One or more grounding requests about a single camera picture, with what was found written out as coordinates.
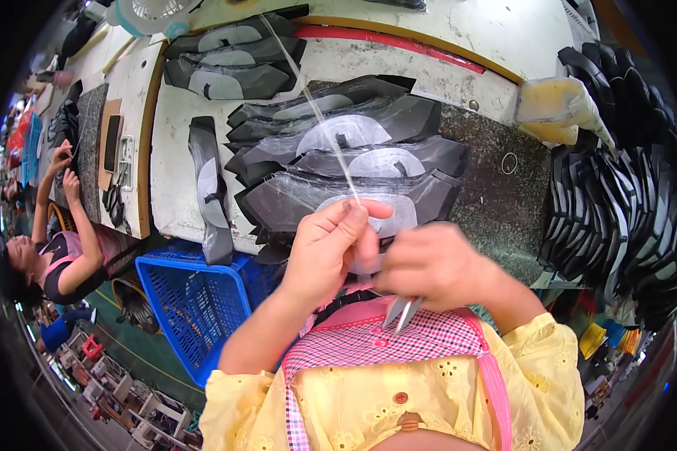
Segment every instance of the white fan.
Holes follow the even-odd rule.
[[[203,0],[115,0],[105,19],[133,36],[163,33],[177,38],[189,31],[188,14],[201,3]]]

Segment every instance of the hand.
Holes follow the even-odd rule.
[[[63,190],[65,192],[65,200],[69,205],[74,203],[80,204],[80,180],[71,168],[65,170],[63,176]]]
[[[386,219],[391,213],[385,203],[362,199],[358,206],[342,199],[304,217],[279,290],[293,302],[321,306],[340,290],[355,257],[367,267],[376,264],[378,236],[368,219]]]
[[[381,273],[375,280],[380,292],[424,297],[428,310],[454,310],[483,304],[493,285],[501,284],[503,271],[481,256],[448,222],[401,230],[388,248]]]
[[[50,167],[48,168],[48,171],[53,174],[57,174],[62,169],[68,167],[70,162],[73,161],[73,153],[71,152],[72,148],[73,146],[67,139],[64,140],[60,146],[56,147],[55,151],[53,152],[53,158],[50,160]]]

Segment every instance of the black hair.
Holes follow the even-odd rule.
[[[20,302],[27,308],[39,307],[43,303],[45,299],[43,290],[37,284],[28,285],[25,282],[25,274],[10,263],[6,246],[3,246],[0,253],[0,269],[0,285],[6,298],[15,303]]]

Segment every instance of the yellow blouse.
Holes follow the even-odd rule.
[[[499,338],[482,323],[509,396],[514,451],[561,451],[579,442],[584,395],[577,338],[550,313]],[[203,449],[288,451],[283,373],[213,371],[200,418]],[[319,367],[296,375],[296,396],[315,450],[362,451],[397,432],[405,412],[419,427],[498,450],[477,360],[473,356],[354,368]],[[394,395],[405,392],[405,403]]]

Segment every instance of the pink apron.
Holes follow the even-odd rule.
[[[94,227],[95,233],[98,236],[98,242],[100,243],[100,250],[103,253],[103,268],[105,268],[108,275],[111,275],[118,268],[120,268],[130,260],[131,253],[120,258],[116,262],[111,262],[111,259],[116,256],[119,256],[121,251],[129,249],[131,247],[131,243],[136,242],[137,240],[119,232],[109,233],[109,230],[105,229],[102,226],[95,225]],[[57,237],[58,235],[63,235],[65,239],[65,244],[68,246],[68,255],[62,258],[58,258],[56,261],[52,262],[50,266],[47,267],[47,269],[40,276],[39,282],[41,284],[45,283],[45,278],[47,277],[47,275],[50,274],[58,266],[62,265],[65,262],[72,262],[77,257],[83,255],[83,246],[81,245],[80,237],[78,236],[77,233],[70,231],[58,232],[55,234],[55,237]],[[45,253],[46,248],[47,246],[45,246],[42,250],[40,250],[39,255]]]
[[[311,450],[296,395],[290,388],[298,371],[317,366],[367,366],[471,355],[477,357],[499,425],[501,450],[511,451],[507,389],[478,317],[467,308],[453,312],[420,310],[400,334],[393,335],[391,328],[383,329],[391,300],[393,297],[381,297],[346,305],[309,330],[289,349],[282,362],[287,383],[289,448]]]

